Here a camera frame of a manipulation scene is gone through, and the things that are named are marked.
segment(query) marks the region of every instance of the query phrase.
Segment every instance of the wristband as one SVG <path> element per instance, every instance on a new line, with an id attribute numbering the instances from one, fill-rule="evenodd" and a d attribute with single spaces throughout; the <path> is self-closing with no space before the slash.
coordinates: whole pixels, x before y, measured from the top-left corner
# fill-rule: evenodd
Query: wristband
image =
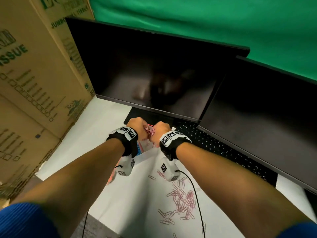
<path id="1" fill-rule="evenodd" d="M 169 131 L 163 134 L 159 140 L 161 151 L 170 161 L 177 159 L 176 149 L 180 144 L 184 142 L 192 143 L 186 135 L 178 131 Z"/>
<path id="2" fill-rule="evenodd" d="M 134 158 L 138 153 L 137 140 L 139 138 L 138 133 L 130 127 L 123 126 L 109 133 L 109 137 L 106 139 L 118 139 L 123 144 L 125 151 L 122 156 L 131 155 Z"/>

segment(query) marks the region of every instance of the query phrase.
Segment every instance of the blue sleeve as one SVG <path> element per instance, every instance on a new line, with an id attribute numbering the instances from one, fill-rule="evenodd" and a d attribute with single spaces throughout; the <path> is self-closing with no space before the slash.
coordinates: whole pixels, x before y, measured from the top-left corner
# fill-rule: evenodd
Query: blue sleeve
<path id="1" fill-rule="evenodd" d="M 60 238 L 39 205 L 19 203 L 0 211 L 0 238 Z"/>
<path id="2" fill-rule="evenodd" d="M 314 222 L 305 222 L 294 225 L 282 233 L 276 238 L 316 238 L 317 237 L 317 224 Z"/>

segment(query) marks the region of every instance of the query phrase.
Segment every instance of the monitor screen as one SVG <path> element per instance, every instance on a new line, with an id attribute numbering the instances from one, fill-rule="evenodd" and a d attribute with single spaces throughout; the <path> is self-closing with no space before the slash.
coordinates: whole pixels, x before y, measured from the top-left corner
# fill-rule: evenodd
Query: monitor screen
<path id="1" fill-rule="evenodd" d="M 68 18 L 99 98 L 198 121 L 216 81 L 249 48 Z"/>
<path id="2" fill-rule="evenodd" d="M 200 122 L 232 148 L 317 192 L 317 84 L 237 58 Z"/>

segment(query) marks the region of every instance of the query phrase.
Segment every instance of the black cable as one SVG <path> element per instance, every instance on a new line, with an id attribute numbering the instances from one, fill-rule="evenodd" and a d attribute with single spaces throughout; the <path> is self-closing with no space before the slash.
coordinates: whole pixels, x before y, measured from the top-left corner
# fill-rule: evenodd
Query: black cable
<path id="1" fill-rule="evenodd" d="M 85 218 L 85 223 L 84 223 L 84 228 L 82 229 L 82 238 L 84 238 L 84 232 L 85 232 L 85 227 L 86 227 L 86 221 L 87 221 L 88 212 L 89 212 L 89 210 L 87 211 L 86 218 Z"/>
<path id="2" fill-rule="evenodd" d="M 198 203 L 198 198 L 197 198 L 197 193 L 196 193 L 196 190 L 195 190 L 195 187 L 194 187 L 194 184 L 192 182 L 192 180 L 189 178 L 189 176 L 187 174 L 185 174 L 183 171 L 180 171 L 180 170 L 176 170 L 175 172 L 181 172 L 183 173 L 184 175 L 187 176 L 187 178 L 189 179 L 189 181 L 191 182 L 193 188 L 194 188 L 194 192 L 195 192 L 195 195 L 196 195 L 196 200 L 197 200 L 197 206 L 198 206 L 198 209 L 199 209 L 199 214 L 200 214 L 200 219 L 201 219 L 201 225 L 203 226 L 203 233 L 204 233 L 204 238 L 206 238 L 205 236 L 205 230 L 204 230 L 204 222 L 203 222 L 203 217 L 201 215 L 201 211 L 200 211 L 200 207 L 199 207 L 199 203 Z"/>

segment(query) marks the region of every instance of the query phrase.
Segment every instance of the hand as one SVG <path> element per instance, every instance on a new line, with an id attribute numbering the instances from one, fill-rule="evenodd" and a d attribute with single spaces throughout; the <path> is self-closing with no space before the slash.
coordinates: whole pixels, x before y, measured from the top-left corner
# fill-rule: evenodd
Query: hand
<path id="1" fill-rule="evenodd" d="M 155 143 L 155 146 L 159 147 L 159 139 L 162 137 L 163 134 L 171 131 L 170 125 L 168 123 L 163 123 L 162 121 L 158 122 L 153 127 L 155 129 L 155 133 L 153 136 L 150 137 L 150 141 Z"/>
<path id="2" fill-rule="evenodd" d="M 149 134 L 147 134 L 144 130 L 147 127 L 147 122 L 145 122 L 144 119 L 140 117 L 130 119 L 129 123 L 126 126 L 137 131 L 139 136 L 138 141 L 146 140 L 149 138 Z"/>

